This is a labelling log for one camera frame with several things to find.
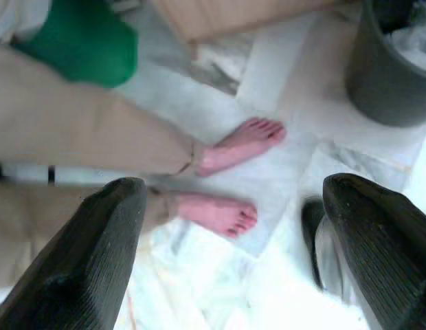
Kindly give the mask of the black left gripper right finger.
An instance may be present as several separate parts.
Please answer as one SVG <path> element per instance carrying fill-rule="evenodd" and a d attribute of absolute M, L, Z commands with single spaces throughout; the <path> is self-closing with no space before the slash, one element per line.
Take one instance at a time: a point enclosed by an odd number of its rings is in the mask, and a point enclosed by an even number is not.
<path fill-rule="evenodd" d="M 426 329 L 426 215 L 348 173 L 323 184 L 326 216 L 370 329 Z"/>

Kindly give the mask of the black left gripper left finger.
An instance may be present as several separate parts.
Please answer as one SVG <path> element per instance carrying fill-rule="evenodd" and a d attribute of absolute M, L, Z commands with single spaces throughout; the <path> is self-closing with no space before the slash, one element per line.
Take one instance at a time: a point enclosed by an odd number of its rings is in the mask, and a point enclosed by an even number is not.
<path fill-rule="evenodd" d="M 0 329 L 113 329 L 146 194 L 142 179 L 125 177 L 87 197 L 0 305 Z"/>

